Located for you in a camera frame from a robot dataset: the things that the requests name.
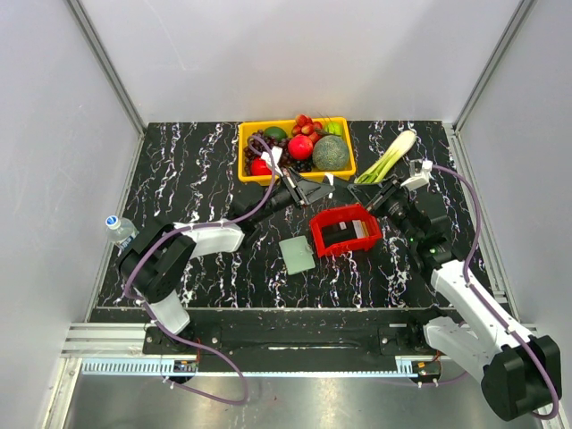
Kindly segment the red plastic card tray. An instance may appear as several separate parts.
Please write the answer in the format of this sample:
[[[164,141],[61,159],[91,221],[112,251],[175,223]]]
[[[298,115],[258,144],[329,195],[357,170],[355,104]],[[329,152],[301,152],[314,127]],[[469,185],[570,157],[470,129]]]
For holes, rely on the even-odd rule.
[[[367,238],[349,240],[332,245],[328,248],[324,246],[321,232],[324,226],[335,223],[352,222],[353,220],[360,220],[366,223],[369,232],[369,236]],[[383,237],[377,219],[373,215],[369,214],[360,204],[340,206],[324,210],[310,220],[309,226],[314,239],[317,255],[320,257],[337,257],[350,251],[367,251]]]

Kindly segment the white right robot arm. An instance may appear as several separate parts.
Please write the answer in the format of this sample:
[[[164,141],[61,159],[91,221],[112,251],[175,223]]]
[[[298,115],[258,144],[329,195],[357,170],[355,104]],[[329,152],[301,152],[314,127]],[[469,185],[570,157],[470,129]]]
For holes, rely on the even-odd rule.
[[[408,240],[411,267],[443,295],[464,327],[440,315],[408,329],[408,346],[419,354],[438,350],[476,381],[492,411],[505,421],[551,406],[562,395],[560,351],[548,335],[538,337],[511,316],[473,276],[456,248],[441,197],[411,197],[397,181],[350,184],[349,193],[368,213],[386,218]]]

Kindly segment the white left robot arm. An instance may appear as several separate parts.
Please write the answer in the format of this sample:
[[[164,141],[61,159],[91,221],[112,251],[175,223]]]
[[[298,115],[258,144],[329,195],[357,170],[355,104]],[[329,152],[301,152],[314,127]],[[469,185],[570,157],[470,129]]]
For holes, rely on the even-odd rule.
[[[273,184],[256,182],[239,188],[229,218],[211,223],[170,223],[153,218],[126,246],[118,259],[123,295],[138,299],[163,328],[163,343],[183,353],[194,341],[190,316],[176,289],[188,262],[217,253],[233,253],[254,234],[259,223],[288,206],[305,207],[334,192],[334,177],[320,182],[283,168]]]

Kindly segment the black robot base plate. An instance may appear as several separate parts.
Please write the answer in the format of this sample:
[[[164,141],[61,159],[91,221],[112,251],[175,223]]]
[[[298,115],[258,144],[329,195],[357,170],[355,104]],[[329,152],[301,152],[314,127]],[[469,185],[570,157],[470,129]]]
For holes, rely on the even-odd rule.
[[[106,331],[135,328],[146,355],[199,355],[199,364],[241,371],[283,366],[374,369],[397,357],[431,360],[436,350],[422,338],[422,324],[443,315],[427,309],[192,309],[192,339],[173,340],[141,309],[97,309],[90,324]]]

